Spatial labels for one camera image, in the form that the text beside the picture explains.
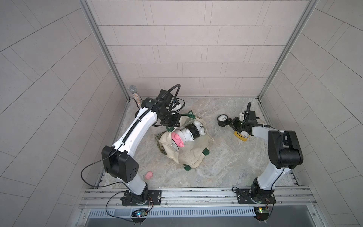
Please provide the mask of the pink eraser piece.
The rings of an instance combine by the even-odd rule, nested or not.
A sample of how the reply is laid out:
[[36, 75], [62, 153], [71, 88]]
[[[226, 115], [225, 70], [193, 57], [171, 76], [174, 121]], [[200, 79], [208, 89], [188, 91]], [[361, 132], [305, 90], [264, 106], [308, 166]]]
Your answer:
[[153, 177], [153, 172], [152, 172], [152, 171], [148, 171], [148, 172], [145, 174], [145, 179], [146, 179], [146, 180], [150, 180], [152, 177]]

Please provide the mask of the beige canvas tote bag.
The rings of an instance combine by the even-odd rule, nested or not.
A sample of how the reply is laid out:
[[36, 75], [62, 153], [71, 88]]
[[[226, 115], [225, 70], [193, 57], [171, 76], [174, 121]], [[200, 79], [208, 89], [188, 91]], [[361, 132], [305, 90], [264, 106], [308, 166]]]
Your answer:
[[207, 123], [193, 111], [182, 114], [179, 127], [166, 127], [156, 136], [160, 151], [176, 164], [190, 171], [200, 166], [210, 154], [214, 139], [206, 128]]

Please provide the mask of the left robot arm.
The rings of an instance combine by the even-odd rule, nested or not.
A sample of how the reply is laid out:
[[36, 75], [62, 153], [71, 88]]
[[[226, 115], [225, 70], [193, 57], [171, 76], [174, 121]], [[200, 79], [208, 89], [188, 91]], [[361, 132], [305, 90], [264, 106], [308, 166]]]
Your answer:
[[179, 111], [185, 107], [178, 98], [146, 98], [122, 137], [112, 146], [105, 146], [101, 152], [102, 162], [109, 175], [122, 180], [128, 188], [131, 201], [143, 205], [148, 200], [148, 185], [138, 174], [139, 164], [133, 158], [146, 132], [158, 120], [162, 126], [178, 127]]

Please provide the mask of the right controller board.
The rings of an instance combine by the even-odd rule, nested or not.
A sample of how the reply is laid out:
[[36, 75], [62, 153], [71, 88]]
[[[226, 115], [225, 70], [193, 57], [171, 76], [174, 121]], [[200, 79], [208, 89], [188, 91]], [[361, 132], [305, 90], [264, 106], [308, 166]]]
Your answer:
[[267, 207], [253, 207], [255, 216], [254, 218], [258, 221], [265, 221], [269, 219], [270, 212]]

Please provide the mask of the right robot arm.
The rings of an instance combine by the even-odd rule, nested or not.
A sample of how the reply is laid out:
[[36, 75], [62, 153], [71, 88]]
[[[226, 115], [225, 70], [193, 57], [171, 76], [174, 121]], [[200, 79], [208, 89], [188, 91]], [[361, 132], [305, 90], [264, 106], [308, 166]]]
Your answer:
[[269, 163], [263, 173], [254, 179], [249, 197], [254, 203], [275, 203], [275, 184], [290, 170], [303, 163], [303, 153], [294, 131], [278, 130], [270, 125], [258, 124], [255, 117], [247, 114], [240, 121], [235, 117], [229, 123], [237, 133], [246, 132], [250, 136], [268, 142]]

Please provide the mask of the small white alarm clock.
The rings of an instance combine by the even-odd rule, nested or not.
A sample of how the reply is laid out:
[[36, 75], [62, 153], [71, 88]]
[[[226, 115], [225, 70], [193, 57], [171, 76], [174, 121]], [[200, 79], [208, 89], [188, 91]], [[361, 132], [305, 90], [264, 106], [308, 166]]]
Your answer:
[[181, 130], [180, 135], [184, 136], [184, 143], [194, 141], [190, 131], [187, 128]]

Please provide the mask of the left metal corner profile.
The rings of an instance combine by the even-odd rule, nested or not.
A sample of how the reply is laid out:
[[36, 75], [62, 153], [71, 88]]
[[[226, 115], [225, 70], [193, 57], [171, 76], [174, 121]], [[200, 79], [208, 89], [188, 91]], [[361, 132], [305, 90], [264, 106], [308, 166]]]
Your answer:
[[121, 87], [122, 92], [123, 92], [127, 102], [129, 102], [130, 101], [130, 96], [127, 93], [126, 87], [125, 87], [125, 85], [124, 85], [124, 83], [123, 83], [123, 81], [122, 81], [122, 79], [120, 77], [120, 74], [119, 74], [119, 72], [118, 72], [118, 70], [116, 68], [116, 65], [115, 65], [115, 63], [114, 63], [114, 61], [112, 59], [111, 53], [110, 53], [110, 51], [109, 51], [109, 49], [108, 49], [108, 47], [107, 47], [107, 45], [105, 43], [105, 40], [104, 40], [104, 38], [103, 38], [103, 36], [101, 34], [101, 30], [99, 29], [99, 26], [98, 26], [98, 24], [97, 24], [97, 22], [95, 20], [95, 17], [93, 15], [92, 11], [91, 11], [91, 8], [89, 6], [88, 1], [80, 0], [79, 4], [80, 4], [80, 7], [81, 7], [81, 9], [82, 9], [82, 11], [83, 11], [83, 13], [84, 13], [84, 15], [86, 17], [86, 20], [87, 20], [87, 22], [88, 22], [94, 36], [95, 36], [95, 39], [96, 39], [98, 45], [100, 46], [101, 51], [103, 52], [103, 54], [105, 56], [107, 64], [109, 65], [113, 75], [116, 78], [116, 81], [118, 82], [119, 86]]

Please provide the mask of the black and white alarm clock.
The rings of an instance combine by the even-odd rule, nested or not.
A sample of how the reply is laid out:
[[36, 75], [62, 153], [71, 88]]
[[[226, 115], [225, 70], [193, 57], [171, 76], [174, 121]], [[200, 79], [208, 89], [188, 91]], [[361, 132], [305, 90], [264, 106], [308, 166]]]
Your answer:
[[198, 130], [198, 128], [195, 126], [195, 124], [191, 123], [191, 124], [189, 124], [186, 128], [190, 131], [190, 133], [191, 133], [191, 135], [192, 135], [193, 139], [196, 139], [196, 138], [200, 137], [199, 130]]

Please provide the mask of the pink alarm clock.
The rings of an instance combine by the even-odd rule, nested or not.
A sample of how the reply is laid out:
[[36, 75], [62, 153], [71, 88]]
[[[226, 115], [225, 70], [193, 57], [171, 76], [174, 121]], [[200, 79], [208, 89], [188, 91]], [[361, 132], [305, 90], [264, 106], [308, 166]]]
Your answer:
[[184, 136], [183, 136], [183, 134], [182, 135], [180, 135], [180, 133], [175, 133], [175, 132], [173, 132], [172, 134], [171, 134], [171, 136], [172, 136], [172, 140], [173, 140], [173, 142], [174, 142], [174, 144], [178, 147], [178, 148], [182, 148], [182, 147], [184, 147]]

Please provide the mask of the metal corner wall profile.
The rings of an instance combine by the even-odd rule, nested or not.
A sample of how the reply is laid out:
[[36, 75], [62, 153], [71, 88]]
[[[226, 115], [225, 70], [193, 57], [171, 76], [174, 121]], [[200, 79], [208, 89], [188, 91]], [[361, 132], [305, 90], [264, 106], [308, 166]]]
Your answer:
[[301, 17], [299, 18], [297, 25], [295, 26], [290, 38], [288, 39], [287, 44], [285, 45], [281, 55], [279, 56], [274, 68], [272, 69], [268, 79], [264, 87], [262, 88], [260, 94], [257, 96], [259, 100], [262, 100], [264, 95], [266, 94], [269, 86], [272, 84], [273, 79], [277, 75], [278, 71], [280, 70], [282, 64], [284, 63], [285, 59], [287, 58], [288, 54], [290, 53], [292, 47], [294, 46], [295, 42], [297, 41], [299, 35], [301, 34], [302, 30], [304, 29], [306, 23], [308, 22], [309, 18], [311, 17], [316, 5], [319, 3], [319, 0], [310, 0], [308, 1], [304, 11], [302, 12]]

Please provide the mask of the black twin-bell alarm clock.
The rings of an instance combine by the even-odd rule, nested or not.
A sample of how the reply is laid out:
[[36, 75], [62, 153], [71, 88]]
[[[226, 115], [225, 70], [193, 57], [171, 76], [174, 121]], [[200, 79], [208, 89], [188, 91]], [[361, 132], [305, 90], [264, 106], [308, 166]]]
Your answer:
[[230, 118], [226, 114], [221, 114], [217, 117], [217, 124], [220, 127], [227, 127], [230, 124]]

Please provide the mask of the controller board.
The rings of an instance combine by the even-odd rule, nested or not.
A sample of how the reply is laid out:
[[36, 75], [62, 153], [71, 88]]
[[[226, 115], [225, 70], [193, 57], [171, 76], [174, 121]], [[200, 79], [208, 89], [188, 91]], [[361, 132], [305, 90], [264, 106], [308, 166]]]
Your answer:
[[253, 207], [255, 216], [254, 218], [258, 221], [265, 221], [269, 219], [270, 212], [267, 207]]
[[131, 216], [133, 218], [145, 218], [148, 215], [147, 209], [139, 209], [132, 212]]

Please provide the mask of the white twin-bell alarm clock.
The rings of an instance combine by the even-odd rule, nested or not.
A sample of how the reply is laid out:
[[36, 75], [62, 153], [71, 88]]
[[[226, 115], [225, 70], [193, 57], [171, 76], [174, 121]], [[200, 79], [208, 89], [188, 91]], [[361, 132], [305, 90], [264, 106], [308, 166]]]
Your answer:
[[195, 120], [193, 124], [196, 127], [200, 136], [203, 136], [206, 134], [206, 130], [201, 122]]

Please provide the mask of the yellow square alarm clock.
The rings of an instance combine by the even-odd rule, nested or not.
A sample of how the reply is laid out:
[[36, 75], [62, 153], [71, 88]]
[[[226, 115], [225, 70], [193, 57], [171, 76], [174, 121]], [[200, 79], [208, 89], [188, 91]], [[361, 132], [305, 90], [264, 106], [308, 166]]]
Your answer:
[[249, 134], [246, 131], [242, 131], [242, 132], [235, 131], [234, 135], [238, 139], [240, 139], [241, 141], [244, 141], [244, 142], [246, 142], [248, 140], [248, 138], [249, 138]]

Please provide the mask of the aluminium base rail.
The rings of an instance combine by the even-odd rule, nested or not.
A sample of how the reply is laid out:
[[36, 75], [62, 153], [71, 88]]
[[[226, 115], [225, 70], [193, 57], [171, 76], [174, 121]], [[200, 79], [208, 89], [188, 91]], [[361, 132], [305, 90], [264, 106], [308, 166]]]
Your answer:
[[[307, 186], [278, 186], [275, 203], [254, 203], [249, 187], [163, 188], [149, 191], [148, 200], [139, 205], [131, 201], [126, 189], [86, 190], [80, 202], [76, 227], [117, 226], [256, 226], [325, 227], [327, 222]], [[268, 220], [258, 221], [253, 207], [267, 207]], [[147, 209], [145, 218], [132, 212]]]

